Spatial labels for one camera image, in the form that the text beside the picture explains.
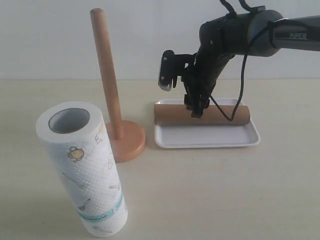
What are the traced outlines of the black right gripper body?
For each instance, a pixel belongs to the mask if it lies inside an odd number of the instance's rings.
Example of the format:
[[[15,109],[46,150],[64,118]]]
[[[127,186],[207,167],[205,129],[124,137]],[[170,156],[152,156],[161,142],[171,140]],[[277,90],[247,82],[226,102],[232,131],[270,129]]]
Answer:
[[[199,49],[194,54],[177,54],[174,57],[175,73],[181,77],[185,94],[207,94],[209,97],[217,79],[225,68],[225,55]]]

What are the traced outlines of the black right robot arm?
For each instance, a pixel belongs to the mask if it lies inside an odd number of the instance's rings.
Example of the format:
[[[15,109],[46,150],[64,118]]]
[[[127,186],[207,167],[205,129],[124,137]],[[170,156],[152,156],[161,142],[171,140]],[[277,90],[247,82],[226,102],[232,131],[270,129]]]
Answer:
[[[199,29],[194,54],[179,54],[184,70],[184,104],[191,117],[201,118],[212,99],[217,79],[235,56],[270,57],[280,49],[320,50],[320,17],[285,18],[275,10],[254,10],[207,21]]]

